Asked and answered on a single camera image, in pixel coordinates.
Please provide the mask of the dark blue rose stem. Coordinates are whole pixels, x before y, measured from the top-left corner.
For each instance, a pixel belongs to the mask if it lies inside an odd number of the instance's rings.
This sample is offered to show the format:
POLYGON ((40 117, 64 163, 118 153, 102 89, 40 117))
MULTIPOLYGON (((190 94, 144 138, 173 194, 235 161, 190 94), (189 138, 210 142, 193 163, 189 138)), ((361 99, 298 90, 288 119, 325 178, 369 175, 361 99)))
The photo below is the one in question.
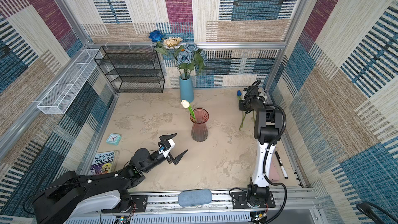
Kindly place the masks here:
POLYGON ((163 43, 164 36, 161 31, 155 30, 155 31, 150 32, 149 38, 155 44, 154 49, 157 53, 162 54, 162 55, 168 54, 167 48, 163 43))

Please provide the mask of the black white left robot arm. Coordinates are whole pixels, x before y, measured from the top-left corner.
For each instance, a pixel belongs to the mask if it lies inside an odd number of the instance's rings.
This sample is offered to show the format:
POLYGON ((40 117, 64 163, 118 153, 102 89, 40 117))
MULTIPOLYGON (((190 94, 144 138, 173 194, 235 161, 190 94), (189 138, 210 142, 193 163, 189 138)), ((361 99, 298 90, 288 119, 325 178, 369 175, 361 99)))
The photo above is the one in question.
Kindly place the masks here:
POLYGON ((132 200, 129 189, 145 180, 145 174, 162 162, 178 164, 184 153, 173 157, 176 134, 162 135, 159 149, 153 153, 146 148, 137 150, 126 165, 118 171, 100 175, 77 175, 69 171, 47 188, 38 191, 32 205, 39 224, 62 224, 77 210, 97 209, 126 211, 132 200))

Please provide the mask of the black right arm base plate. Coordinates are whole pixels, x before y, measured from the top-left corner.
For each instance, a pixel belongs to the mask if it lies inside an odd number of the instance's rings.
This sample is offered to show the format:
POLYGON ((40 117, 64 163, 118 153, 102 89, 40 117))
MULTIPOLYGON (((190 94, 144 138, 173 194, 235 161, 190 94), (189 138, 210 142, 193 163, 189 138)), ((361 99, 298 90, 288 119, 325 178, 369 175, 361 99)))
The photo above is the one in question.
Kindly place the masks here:
POLYGON ((231 191, 229 192, 230 197, 232 198, 232 204, 234 209, 245 209, 245 208, 275 208, 275 198, 273 193, 270 191, 269 196, 267 197, 267 202, 263 199, 254 199, 247 200, 246 193, 243 191, 231 191))

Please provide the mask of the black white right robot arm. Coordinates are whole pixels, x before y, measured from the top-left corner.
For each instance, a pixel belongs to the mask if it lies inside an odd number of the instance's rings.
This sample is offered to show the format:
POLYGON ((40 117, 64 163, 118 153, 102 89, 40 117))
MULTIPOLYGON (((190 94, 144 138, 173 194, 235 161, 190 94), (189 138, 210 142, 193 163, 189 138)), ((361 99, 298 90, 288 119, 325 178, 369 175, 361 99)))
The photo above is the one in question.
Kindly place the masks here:
POLYGON ((249 207, 258 208, 268 204, 272 186, 281 186, 269 179, 272 157, 277 143, 281 140, 287 125, 285 111, 276 104, 266 102, 260 92, 260 80, 244 89, 238 109, 247 114, 255 114, 254 138, 258 141, 255 170, 247 186, 246 199, 249 207))

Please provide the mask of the cream sunflower with stem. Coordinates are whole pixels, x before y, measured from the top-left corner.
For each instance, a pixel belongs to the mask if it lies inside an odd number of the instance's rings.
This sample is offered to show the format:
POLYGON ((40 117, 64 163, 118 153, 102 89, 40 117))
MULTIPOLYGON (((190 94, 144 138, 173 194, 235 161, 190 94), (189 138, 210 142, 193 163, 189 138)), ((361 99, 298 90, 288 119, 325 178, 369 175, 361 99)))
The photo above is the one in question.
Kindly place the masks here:
POLYGON ((175 48, 182 42, 181 37, 169 37, 163 41, 163 46, 166 48, 175 48))

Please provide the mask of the pale blue rose bouquet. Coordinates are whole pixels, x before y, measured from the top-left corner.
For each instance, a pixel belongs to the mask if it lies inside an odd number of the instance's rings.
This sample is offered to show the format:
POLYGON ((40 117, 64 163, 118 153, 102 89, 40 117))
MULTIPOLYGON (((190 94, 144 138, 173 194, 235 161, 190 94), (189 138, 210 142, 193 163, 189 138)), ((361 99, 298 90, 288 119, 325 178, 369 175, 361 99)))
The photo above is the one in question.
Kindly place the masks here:
POLYGON ((208 57, 204 49, 194 43, 181 45, 173 52, 180 79, 187 80, 193 71, 202 72, 207 65, 208 57))

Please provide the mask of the red ribbed glass vase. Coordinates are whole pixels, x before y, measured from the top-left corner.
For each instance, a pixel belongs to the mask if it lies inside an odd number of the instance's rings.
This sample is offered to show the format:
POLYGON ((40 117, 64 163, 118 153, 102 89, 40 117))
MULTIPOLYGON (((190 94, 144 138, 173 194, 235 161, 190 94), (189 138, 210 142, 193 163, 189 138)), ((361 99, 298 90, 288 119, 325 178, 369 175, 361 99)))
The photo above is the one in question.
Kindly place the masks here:
POLYGON ((190 114, 190 120, 193 123, 191 136, 196 142, 204 142, 208 138, 208 128, 206 122, 209 119, 209 113, 203 108, 193 110, 195 118, 190 114))

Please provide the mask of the light blue cylindrical vase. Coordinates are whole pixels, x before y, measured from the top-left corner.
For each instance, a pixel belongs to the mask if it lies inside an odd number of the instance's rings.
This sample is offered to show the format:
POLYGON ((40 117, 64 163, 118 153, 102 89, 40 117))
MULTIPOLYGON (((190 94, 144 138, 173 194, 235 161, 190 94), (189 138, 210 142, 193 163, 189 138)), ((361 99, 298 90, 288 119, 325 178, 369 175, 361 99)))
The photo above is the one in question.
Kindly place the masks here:
POLYGON ((188 102, 194 101, 194 91, 193 91, 193 83, 192 78, 183 78, 179 77, 179 89, 180 89, 180 99, 186 100, 188 102))

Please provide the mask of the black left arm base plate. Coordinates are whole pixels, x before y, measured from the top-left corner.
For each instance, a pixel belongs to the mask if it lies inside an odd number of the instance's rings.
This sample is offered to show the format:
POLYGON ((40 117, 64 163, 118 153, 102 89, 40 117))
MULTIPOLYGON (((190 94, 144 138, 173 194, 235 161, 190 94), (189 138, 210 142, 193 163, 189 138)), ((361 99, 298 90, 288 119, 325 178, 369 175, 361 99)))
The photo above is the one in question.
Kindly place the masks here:
POLYGON ((148 203, 148 195, 125 195, 118 205, 119 213, 143 213, 148 203))

